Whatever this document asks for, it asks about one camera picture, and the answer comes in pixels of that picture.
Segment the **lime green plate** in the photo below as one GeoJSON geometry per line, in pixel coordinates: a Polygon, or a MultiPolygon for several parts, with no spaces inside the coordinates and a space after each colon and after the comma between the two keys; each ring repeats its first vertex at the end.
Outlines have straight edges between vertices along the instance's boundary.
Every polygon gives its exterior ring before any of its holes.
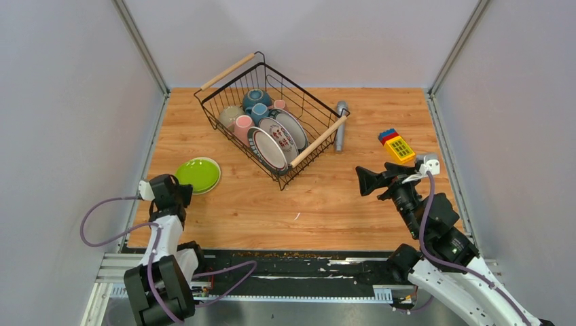
{"type": "Polygon", "coordinates": [[[180,165],[175,176],[181,185],[192,185],[194,195],[200,195],[211,191],[219,183],[221,168],[211,158],[198,157],[180,165]]]}

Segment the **white plate green lettered rim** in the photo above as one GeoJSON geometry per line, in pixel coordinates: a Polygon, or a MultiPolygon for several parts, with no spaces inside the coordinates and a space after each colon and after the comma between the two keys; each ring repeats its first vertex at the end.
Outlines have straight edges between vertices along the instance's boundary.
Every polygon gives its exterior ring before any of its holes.
{"type": "Polygon", "coordinates": [[[309,146],[306,131],[290,112],[283,109],[272,109],[270,117],[282,124],[285,130],[290,133],[298,151],[303,151],[309,146]]]}

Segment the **white plate red characters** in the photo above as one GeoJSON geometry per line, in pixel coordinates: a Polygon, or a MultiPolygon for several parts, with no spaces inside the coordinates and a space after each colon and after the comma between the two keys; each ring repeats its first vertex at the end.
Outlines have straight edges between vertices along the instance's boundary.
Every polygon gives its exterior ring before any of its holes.
{"type": "Polygon", "coordinates": [[[259,127],[277,142],[288,164],[298,156],[299,151],[292,136],[278,121],[271,117],[265,117],[259,122],[259,127]]]}

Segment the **cream plate black splotch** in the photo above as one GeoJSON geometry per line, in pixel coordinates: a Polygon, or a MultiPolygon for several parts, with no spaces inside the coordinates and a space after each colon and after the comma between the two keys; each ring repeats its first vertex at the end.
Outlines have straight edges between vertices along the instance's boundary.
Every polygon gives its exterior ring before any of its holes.
{"type": "Polygon", "coordinates": [[[223,176],[222,169],[220,165],[212,158],[198,157],[196,158],[196,161],[198,161],[199,166],[202,166],[202,172],[206,172],[206,174],[201,176],[201,180],[204,181],[204,183],[201,185],[201,187],[194,188],[194,194],[207,194],[220,184],[223,176]]]}

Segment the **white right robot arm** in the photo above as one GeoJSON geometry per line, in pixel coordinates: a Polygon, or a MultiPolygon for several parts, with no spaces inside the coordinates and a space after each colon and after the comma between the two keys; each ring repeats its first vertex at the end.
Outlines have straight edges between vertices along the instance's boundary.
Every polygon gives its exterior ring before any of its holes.
{"type": "Polygon", "coordinates": [[[437,161],[419,161],[413,167],[387,162],[384,167],[381,173],[356,167],[360,194],[383,189],[378,199],[393,202],[419,245],[401,244],[393,251],[387,260],[391,280],[425,290],[468,325],[552,324],[524,308],[456,228],[458,213],[444,193],[435,191],[437,161]]]}

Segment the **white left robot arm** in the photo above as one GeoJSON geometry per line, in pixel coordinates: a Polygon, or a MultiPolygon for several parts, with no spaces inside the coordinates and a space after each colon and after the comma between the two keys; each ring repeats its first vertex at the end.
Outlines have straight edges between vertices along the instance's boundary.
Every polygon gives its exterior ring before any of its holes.
{"type": "Polygon", "coordinates": [[[138,265],[124,273],[137,325],[182,323],[196,312],[190,282],[206,276],[208,262],[196,242],[179,242],[192,190],[170,174],[139,183],[141,199],[150,203],[151,236],[138,265]]]}

